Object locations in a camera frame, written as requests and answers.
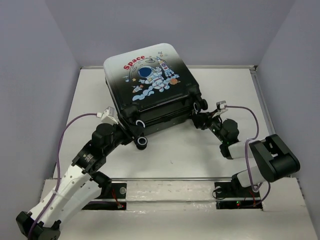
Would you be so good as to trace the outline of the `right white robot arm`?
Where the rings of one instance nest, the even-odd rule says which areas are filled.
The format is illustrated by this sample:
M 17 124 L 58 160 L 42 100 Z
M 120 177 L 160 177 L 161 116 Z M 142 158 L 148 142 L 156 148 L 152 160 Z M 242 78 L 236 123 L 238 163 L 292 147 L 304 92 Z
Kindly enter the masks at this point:
M 222 120 L 216 113 L 198 112 L 191 115 L 191 120 L 197 129 L 210 130 L 217 137 L 224 158 L 245 159 L 246 169 L 234 174 L 230 183 L 235 196 L 242 196 L 249 187 L 257 191 L 262 183 L 273 183 L 301 169 L 298 158 L 277 134 L 241 142 L 238 123 L 233 119 Z

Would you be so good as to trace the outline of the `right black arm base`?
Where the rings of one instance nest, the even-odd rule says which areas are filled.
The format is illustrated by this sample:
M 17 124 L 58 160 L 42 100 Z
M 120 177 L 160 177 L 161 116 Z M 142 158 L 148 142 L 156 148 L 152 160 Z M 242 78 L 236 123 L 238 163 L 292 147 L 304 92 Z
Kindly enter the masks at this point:
M 260 193 L 249 186 L 242 187 L 234 177 L 229 181 L 216 181 L 211 195 L 218 210 L 263 209 Z

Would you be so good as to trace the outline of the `black white space suitcase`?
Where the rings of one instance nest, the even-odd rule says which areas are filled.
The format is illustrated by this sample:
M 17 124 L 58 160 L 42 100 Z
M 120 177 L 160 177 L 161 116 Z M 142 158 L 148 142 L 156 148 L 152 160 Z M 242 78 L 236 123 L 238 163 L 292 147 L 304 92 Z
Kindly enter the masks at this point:
M 103 63 L 120 123 L 139 150 L 147 136 L 208 109 L 200 86 L 169 43 L 159 43 L 107 58 Z

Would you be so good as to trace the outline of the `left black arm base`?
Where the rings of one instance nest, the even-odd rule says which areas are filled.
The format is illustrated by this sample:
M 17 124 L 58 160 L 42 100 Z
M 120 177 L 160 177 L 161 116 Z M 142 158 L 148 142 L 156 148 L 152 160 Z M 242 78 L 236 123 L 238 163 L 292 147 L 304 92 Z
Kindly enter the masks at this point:
M 127 209 L 127 183 L 113 182 L 109 192 L 102 192 L 82 210 L 88 211 L 125 211 Z

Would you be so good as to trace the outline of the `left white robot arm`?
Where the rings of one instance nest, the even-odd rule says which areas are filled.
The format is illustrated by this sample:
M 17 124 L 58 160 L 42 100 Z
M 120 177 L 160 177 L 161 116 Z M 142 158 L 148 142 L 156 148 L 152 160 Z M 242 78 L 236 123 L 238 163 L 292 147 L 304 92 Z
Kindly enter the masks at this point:
M 61 214 L 77 212 L 96 197 L 110 194 L 112 180 L 100 172 L 107 156 L 133 138 L 119 124 L 102 123 L 72 160 L 55 188 L 30 211 L 16 217 L 20 232 L 29 240 L 56 240 L 60 236 Z

